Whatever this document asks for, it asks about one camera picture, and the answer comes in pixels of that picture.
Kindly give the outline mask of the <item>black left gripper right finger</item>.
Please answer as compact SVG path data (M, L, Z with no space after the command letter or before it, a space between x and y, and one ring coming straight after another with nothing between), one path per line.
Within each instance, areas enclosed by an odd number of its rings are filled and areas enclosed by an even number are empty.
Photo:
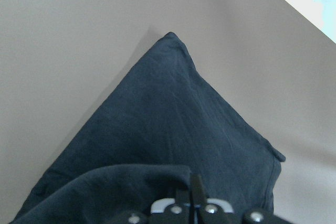
M205 215L205 206L207 205L207 194L202 181L198 174L191 174L191 206L194 216L203 218Z

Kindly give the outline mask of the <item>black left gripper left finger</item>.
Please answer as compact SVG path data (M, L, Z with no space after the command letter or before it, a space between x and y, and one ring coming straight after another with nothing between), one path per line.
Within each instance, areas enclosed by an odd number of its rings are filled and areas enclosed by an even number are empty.
M175 193L174 213L178 216L190 215L190 192L188 189L177 189Z

